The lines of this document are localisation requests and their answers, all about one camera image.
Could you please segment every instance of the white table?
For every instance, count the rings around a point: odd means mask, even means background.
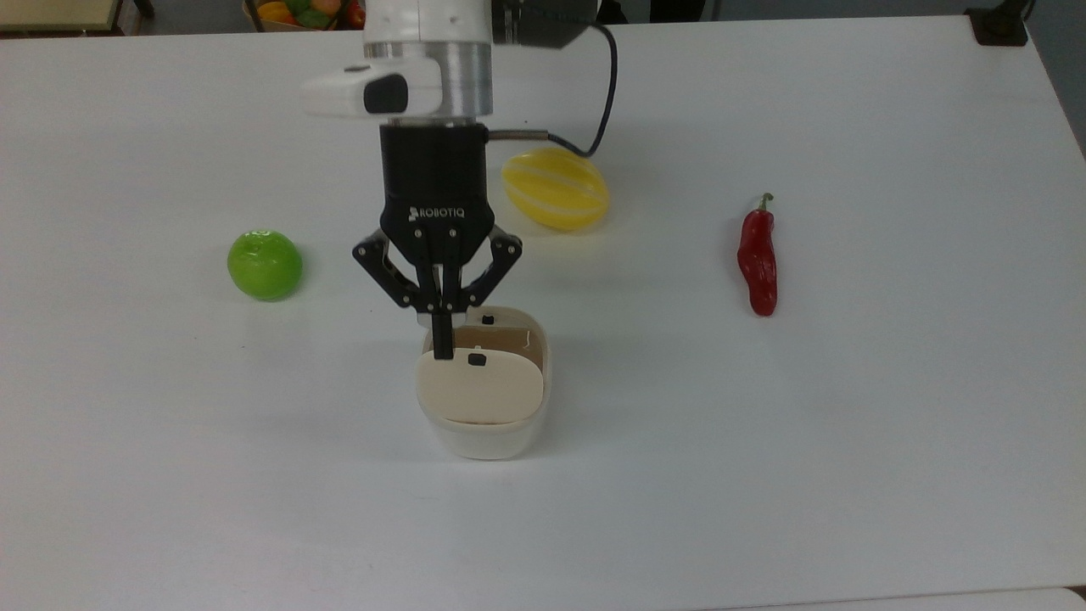
[[[449,456],[350,257],[352,34],[0,41],[0,606],[662,610],[1086,582],[1086,164],[964,17],[617,28],[609,218],[498,222],[555,352],[520,460]],[[603,41],[497,49],[492,127],[582,141]],[[140,62],[125,64],[138,54]],[[117,69],[124,64],[125,69]],[[776,315],[743,215],[776,195]],[[307,279],[257,303],[261,226]]]

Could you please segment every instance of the black cable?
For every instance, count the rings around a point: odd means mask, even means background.
[[[593,23],[589,27],[598,29],[605,37],[607,37],[607,44],[610,47],[611,53],[611,72],[610,82],[607,85],[607,102],[604,104],[604,114],[599,117],[599,127],[596,129],[596,137],[592,140],[592,145],[589,147],[589,150],[584,151],[561,136],[556,136],[554,133],[547,135],[548,140],[569,149],[579,156],[592,156],[596,153],[596,149],[599,148],[599,142],[604,139],[604,131],[607,130],[607,120],[610,118],[611,105],[615,103],[615,86],[618,84],[618,44],[615,42],[615,36],[611,35],[609,29],[607,29],[607,26]]]
[[[261,21],[255,0],[245,0],[245,8],[249,9],[249,18],[253,20],[256,31],[264,31],[264,23]]]
[[[532,7],[530,4],[525,4],[522,3],[522,0],[519,1],[506,0],[505,3],[510,8],[520,9],[520,11],[522,12],[533,13],[552,21],[576,24],[576,25],[584,25],[588,27],[595,28],[599,30],[599,33],[603,34],[605,38],[607,38],[607,46],[610,48],[610,81],[607,85],[607,102],[604,104],[604,113],[599,117],[599,127],[596,128],[596,137],[594,140],[592,140],[592,145],[589,147],[589,150],[583,150],[577,144],[563,138],[561,136],[557,136],[555,133],[547,133],[547,140],[551,140],[552,142],[560,147],[564,147],[565,149],[577,154],[578,156],[592,156],[593,154],[595,154],[596,149],[599,148],[599,142],[602,142],[604,139],[604,131],[607,130],[607,120],[610,118],[611,106],[615,104],[615,87],[618,85],[618,43],[615,42],[615,36],[610,33],[610,29],[608,29],[607,26],[594,22],[592,20],[585,20],[572,15],[566,15],[563,13],[555,13],[546,9]],[[493,137],[498,133],[502,132],[491,131],[492,139],[503,139],[503,137],[497,137],[497,138]],[[504,139],[512,139],[508,133],[509,132],[506,132]]]

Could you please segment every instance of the orange fruit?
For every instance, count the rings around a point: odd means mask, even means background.
[[[273,15],[281,12],[287,12],[288,14],[290,13],[290,9],[287,8],[286,2],[267,2],[265,4],[261,4],[260,8],[256,9],[256,14],[260,15],[262,20],[275,21]]]
[[[339,11],[340,0],[310,0],[310,8],[333,17]]]

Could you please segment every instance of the fruit basket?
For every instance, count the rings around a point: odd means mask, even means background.
[[[362,29],[366,21],[365,0],[255,0],[254,3],[264,31]],[[339,10],[341,3],[348,4],[344,11]],[[252,21],[248,2],[242,1],[241,12]]]

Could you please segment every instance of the metal cylinder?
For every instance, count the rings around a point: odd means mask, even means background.
[[[430,116],[470,117],[494,111],[490,44],[482,42],[369,42],[367,58],[425,55],[441,65],[441,106]]]

